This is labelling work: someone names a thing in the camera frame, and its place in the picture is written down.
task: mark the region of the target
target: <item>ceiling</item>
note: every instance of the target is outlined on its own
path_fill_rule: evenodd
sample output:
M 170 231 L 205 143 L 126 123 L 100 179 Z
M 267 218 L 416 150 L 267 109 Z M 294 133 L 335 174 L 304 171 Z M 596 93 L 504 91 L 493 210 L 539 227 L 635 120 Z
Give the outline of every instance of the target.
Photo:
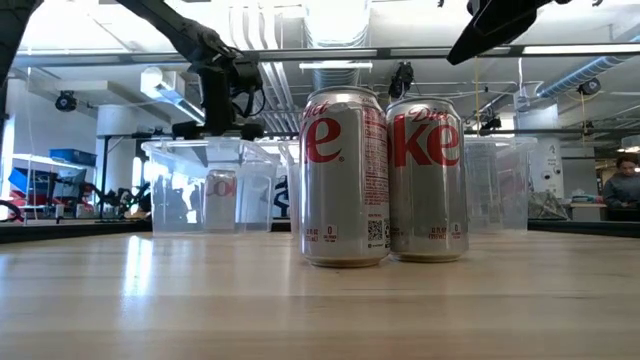
M 338 0 L 323 0 L 329 6 L 340 4 Z M 120 5 L 104 4 L 106 1 L 64 0 L 46 1 L 34 14 L 21 46 L 23 52 L 162 52 L 173 51 L 171 44 L 148 23 L 136 18 Z M 230 41 L 230 1 L 183 2 L 167 1 L 181 14 L 194 18 L 214 28 L 223 39 Z M 275 37 L 283 48 L 303 48 L 304 25 L 301 1 L 260 1 L 262 5 L 275 5 Z M 233 1 L 243 9 L 243 19 L 255 0 Z M 470 19 L 466 0 L 446 0 L 443 8 L 436 0 L 373 1 L 371 6 L 368 46 L 451 46 Z M 348 21 L 349 14 L 335 13 L 335 24 Z M 575 0 L 568 5 L 548 5 L 538 16 L 537 23 L 522 37 L 520 44 L 605 43 L 627 41 L 630 34 L 640 34 L 640 0 L 604 0 L 599 7 L 591 1 Z M 522 61 L 525 82 L 542 83 L 560 78 L 588 61 L 588 58 L 526 58 Z M 284 70 L 297 107 L 304 107 L 307 95 L 312 91 L 310 71 L 301 71 L 297 62 L 284 63 Z M 414 60 L 413 92 L 452 96 L 458 112 L 463 116 L 473 114 L 500 92 L 513 90 L 519 78 L 517 59 L 480 59 L 451 66 L 445 60 Z M 607 119 L 606 127 L 629 126 L 629 121 L 616 118 L 639 118 L 640 107 L 640 57 L 615 67 L 599 76 L 603 91 L 584 103 L 584 111 L 577 93 L 561 95 L 558 99 L 560 122 L 563 126 L 577 126 L 583 120 Z M 376 91 L 386 92 L 390 77 L 397 67 L 396 61 L 374 61 L 373 68 L 360 71 L 360 83 L 374 86 Z M 52 81 L 107 80 L 134 95 L 139 102 L 148 102 L 140 93 L 140 74 L 145 66 L 111 67 L 55 67 L 42 69 Z M 185 67 L 167 70 L 185 70 Z M 488 83 L 480 86 L 476 101 L 474 80 Z M 437 83 L 467 82 L 464 85 Z M 82 93 L 93 105 L 113 102 L 104 93 Z M 188 118 L 168 104 L 154 105 L 171 118 L 172 122 Z M 504 113 L 512 113 L 510 106 Z M 605 122 L 596 123 L 602 126 Z

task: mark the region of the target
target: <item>nutrition label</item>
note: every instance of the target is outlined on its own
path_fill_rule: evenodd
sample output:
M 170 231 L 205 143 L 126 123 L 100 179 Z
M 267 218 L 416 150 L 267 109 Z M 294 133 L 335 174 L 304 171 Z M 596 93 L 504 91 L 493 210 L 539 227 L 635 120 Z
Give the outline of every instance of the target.
M 382 114 L 364 108 L 365 205 L 389 202 L 387 127 Z

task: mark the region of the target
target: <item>person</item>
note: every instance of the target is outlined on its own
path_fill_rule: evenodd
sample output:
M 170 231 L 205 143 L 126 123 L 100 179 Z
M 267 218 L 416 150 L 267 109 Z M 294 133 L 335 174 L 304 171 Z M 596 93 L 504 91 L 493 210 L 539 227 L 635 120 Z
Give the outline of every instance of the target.
M 622 155 L 616 160 L 618 172 L 604 185 L 602 197 L 610 209 L 637 208 L 640 201 L 638 156 Z

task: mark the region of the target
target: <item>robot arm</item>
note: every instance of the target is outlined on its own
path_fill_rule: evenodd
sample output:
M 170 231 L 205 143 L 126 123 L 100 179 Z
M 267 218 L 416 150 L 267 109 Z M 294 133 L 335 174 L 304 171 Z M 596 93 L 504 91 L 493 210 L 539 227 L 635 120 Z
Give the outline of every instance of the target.
M 218 136 L 228 130 L 240 130 L 243 138 L 251 140 L 262 136 L 263 129 L 258 124 L 235 124 L 236 113 L 249 116 L 255 93 L 262 91 L 255 61 L 227 46 L 214 30 L 178 14 L 163 0 L 118 2 L 166 36 L 191 63 L 189 70 L 200 76 L 205 124 L 174 126 L 176 136 L 195 138 L 202 133 Z M 4 84 L 29 19 L 40 4 L 42 0 L 0 0 L 0 84 Z M 249 95 L 245 110 L 232 102 L 242 93 Z

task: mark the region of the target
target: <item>white wall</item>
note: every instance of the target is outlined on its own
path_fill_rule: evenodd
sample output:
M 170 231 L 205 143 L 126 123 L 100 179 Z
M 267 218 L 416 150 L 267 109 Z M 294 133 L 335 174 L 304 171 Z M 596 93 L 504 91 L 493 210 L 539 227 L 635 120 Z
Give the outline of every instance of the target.
M 562 148 L 564 169 L 564 191 L 566 197 L 578 189 L 589 195 L 598 195 L 596 161 L 592 147 Z M 567 159 L 586 157 L 587 159 Z
M 95 153 L 96 119 L 77 111 L 58 111 L 52 101 L 28 92 L 23 80 L 9 81 L 7 112 L 15 124 L 14 154 L 49 156 L 49 149 L 55 148 Z M 27 162 L 14 160 L 13 166 L 27 167 Z M 41 164 L 33 167 L 50 169 Z M 91 172 L 87 176 L 93 180 Z

